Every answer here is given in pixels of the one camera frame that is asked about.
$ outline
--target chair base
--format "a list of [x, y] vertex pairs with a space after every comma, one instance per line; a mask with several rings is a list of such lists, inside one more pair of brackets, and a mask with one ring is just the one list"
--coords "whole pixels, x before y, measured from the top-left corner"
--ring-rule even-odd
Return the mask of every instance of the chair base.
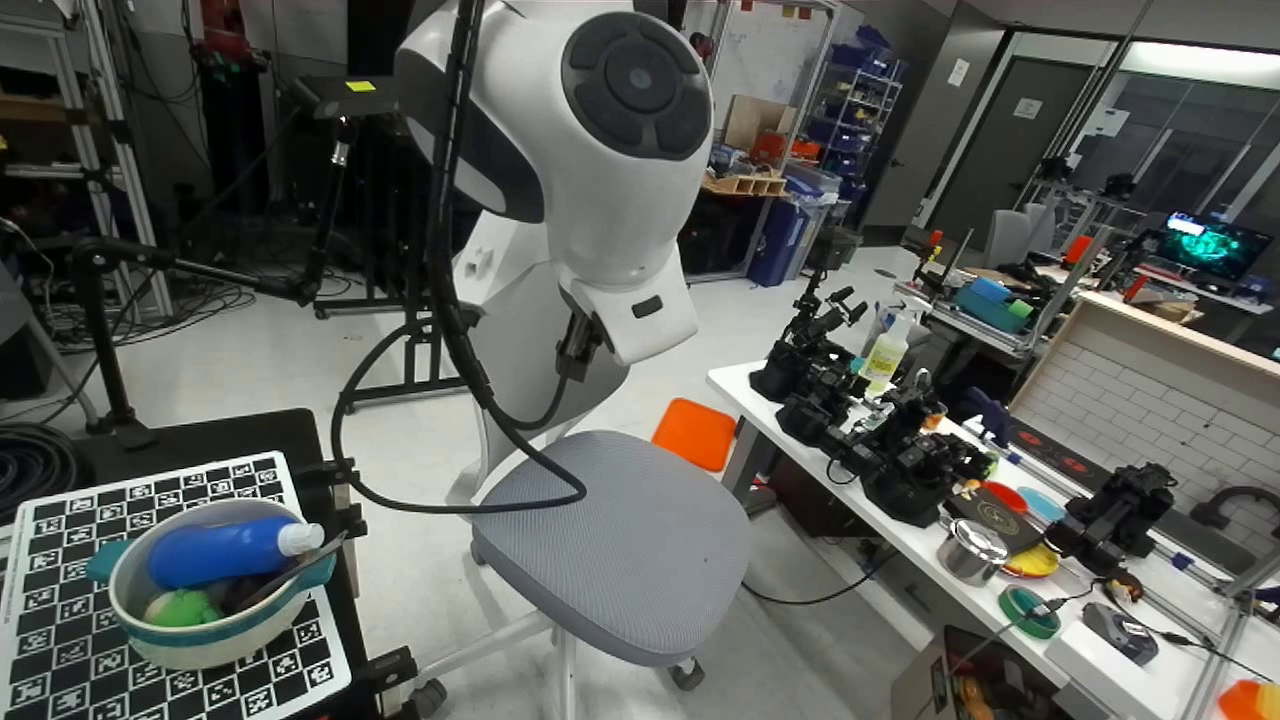
[[[438, 716], [443, 702], [447, 702], [447, 687], [442, 682], [443, 670], [456, 670], [471, 659], [485, 659], [507, 643], [521, 643], [528, 635], [539, 635], [539, 632], [551, 632], [551, 643], [556, 643], [556, 720], [577, 720], [577, 635], [567, 635], [559, 622], [551, 622], [549, 616], [539, 611], [528, 611], [521, 621], [514, 621], [507, 627], [494, 632], [487, 641], [456, 653], [456, 657], [443, 657], [438, 663], [424, 663], [420, 677], [424, 682], [410, 696], [410, 702], [397, 713], [397, 720], [429, 720]], [[706, 682], [706, 666], [689, 657], [681, 663], [670, 666], [670, 678], [681, 687], [681, 692], [693, 692]]]

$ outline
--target gray floor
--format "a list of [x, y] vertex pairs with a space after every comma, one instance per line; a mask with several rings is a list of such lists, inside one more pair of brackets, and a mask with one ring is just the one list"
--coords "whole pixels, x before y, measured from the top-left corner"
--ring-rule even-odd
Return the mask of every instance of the gray floor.
[[[861, 253], [828, 288], [852, 280], [856, 293], [889, 296], [891, 254]], [[672, 395], [715, 398], [706, 372], [715, 364], [761, 360], [792, 314], [799, 280], [752, 288], [740, 280], [697, 285], [702, 334], [683, 347], [639, 364], [622, 395], [610, 398], [606, 423], [647, 435]], [[158, 343], [126, 347], [126, 377], [145, 423], [187, 423], [209, 414], [312, 406], [319, 428], [335, 385], [357, 356], [380, 340], [397, 314], [353, 314], [316, 325], [298, 302], [255, 300], [201, 328]], [[424, 398], [369, 406], [353, 420], [347, 451], [366, 475], [410, 499], [442, 499], [478, 451], [471, 398]], [[361, 616], [371, 653], [410, 643], [416, 659], [443, 657], [526, 611], [497, 576], [469, 564], [464, 519], [397, 514], [366, 504], [371, 535], [357, 542]], [[826, 564], [798, 542], [781, 514], [758, 519], [752, 580], [809, 594], [835, 588]], [[583, 659], [583, 716], [644, 720], [844, 720], [889, 716], [889, 682], [911, 648], [861, 594], [828, 609], [761, 609], [740, 594], [722, 635], [702, 653], [708, 682], [676, 692], [647, 666], [610, 659], [591, 648]], [[536, 720], [549, 716], [551, 643], [528, 641], [517, 653], [447, 677], [447, 716], [469, 720]]]

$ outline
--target green object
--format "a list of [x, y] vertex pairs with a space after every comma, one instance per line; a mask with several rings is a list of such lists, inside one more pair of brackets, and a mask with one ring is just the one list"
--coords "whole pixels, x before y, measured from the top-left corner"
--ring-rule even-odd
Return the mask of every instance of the green object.
[[161, 593], [145, 611], [150, 622], [163, 627], [196, 627], [221, 616], [224, 611], [205, 593]]
[[1056, 621], [1056, 611], [1047, 611], [1044, 594], [1038, 594], [1034, 588], [1021, 588], [1021, 585], [999, 593], [999, 611], [1008, 616], [1014, 627], [1021, 627], [1038, 641], [1051, 641], [1059, 627], [1059, 621]]

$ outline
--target box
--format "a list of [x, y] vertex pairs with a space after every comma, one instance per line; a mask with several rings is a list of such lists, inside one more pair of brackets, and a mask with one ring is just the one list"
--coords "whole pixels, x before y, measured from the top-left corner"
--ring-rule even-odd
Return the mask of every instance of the box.
[[943, 622], [891, 682], [891, 720], [1067, 720], [1028, 659], [992, 635]]

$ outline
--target computer screen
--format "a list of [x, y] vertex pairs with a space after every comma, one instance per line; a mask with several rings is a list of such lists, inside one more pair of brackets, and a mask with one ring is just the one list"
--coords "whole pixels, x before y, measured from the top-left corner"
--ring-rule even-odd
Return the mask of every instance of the computer screen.
[[1272, 236], [1171, 213], [1155, 254], [1194, 270], [1194, 280], [1235, 288], [1267, 244]]

